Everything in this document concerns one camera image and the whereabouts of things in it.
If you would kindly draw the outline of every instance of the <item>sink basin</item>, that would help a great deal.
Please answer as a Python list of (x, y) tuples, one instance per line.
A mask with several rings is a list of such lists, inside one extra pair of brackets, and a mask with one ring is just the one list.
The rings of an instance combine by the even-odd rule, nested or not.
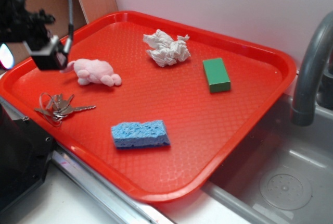
[(234, 207), (263, 216), (260, 223), (331, 223), (333, 114), (317, 106), (314, 123), (298, 127), (290, 104), (283, 95), (210, 182), (238, 202)]

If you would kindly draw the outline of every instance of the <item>sink drain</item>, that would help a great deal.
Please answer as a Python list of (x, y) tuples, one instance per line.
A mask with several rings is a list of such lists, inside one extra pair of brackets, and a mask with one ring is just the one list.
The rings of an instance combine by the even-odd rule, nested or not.
[(303, 175), (287, 168), (279, 168), (262, 177), (260, 192), (272, 206), (283, 210), (295, 210), (310, 201), (312, 189)]

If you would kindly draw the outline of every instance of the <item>crumpled tissue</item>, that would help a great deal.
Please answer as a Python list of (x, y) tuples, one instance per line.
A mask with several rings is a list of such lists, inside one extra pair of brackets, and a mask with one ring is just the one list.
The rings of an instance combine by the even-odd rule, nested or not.
[(186, 41), (189, 36), (177, 36), (177, 41), (174, 41), (168, 34), (161, 30), (157, 30), (153, 35), (144, 35), (143, 41), (154, 50), (147, 50), (147, 54), (160, 67), (166, 65), (174, 65), (178, 61), (185, 61), (191, 56), (189, 53)]

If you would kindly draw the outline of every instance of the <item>pink stuffed toy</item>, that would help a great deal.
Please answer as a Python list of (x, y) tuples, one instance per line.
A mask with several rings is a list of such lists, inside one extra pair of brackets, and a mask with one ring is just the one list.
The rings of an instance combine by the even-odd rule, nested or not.
[(121, 78), (113, 72), (112, 66), (106, 61), (78, 59), (67, 64), (67, 68), (61, 70), (61, 73), (67, 73), (74, 70), (78, 76), (79, 85), (88, 85), (89, 83), (102, 83), (109, 87), (121, 84)]

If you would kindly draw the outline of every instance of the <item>red tray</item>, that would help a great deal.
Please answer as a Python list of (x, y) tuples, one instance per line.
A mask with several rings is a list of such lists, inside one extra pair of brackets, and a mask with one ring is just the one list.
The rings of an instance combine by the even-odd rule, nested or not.
[[(143, 34), (189, 35), (191, 57), (159, 67)], [(222, 57), (232, 89), (209, 93), (202, 61)], [(1, 96), (36, 121), (131, 197), (170, 201), (199, 188), (293, 81), (292, 59), (275, 49), (132, 11), (106, 15), (77, 30), (70, 60), (108, 61), (120, 87), (80, 86), (74, 72), (40, 71), (31, 58), (0, 80)], [(57, 128), (33, 109), (43, 92), (75, 97), (75, 113)], [(111, 127), (163, 120), (170, 147), (117, 150)]]

